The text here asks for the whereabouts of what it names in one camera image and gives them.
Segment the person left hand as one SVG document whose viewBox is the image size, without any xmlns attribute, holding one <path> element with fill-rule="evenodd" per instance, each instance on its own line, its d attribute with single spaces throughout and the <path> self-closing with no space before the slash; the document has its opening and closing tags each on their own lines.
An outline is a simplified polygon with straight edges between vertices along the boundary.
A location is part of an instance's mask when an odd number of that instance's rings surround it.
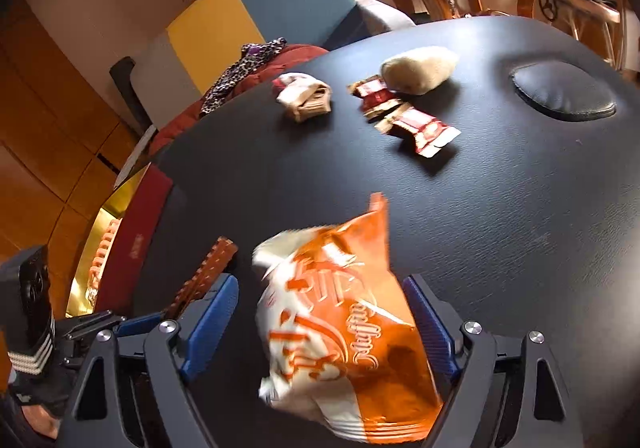
<svg viewBox="0 0 640 448">
<path fill-rule="evenodd" d="M 43 407 L 43 405 L 29 405 L 20 407 L 24 419 L 38 434 L 50 439 L 58 438 L 61 420 Z"/>
</svg>

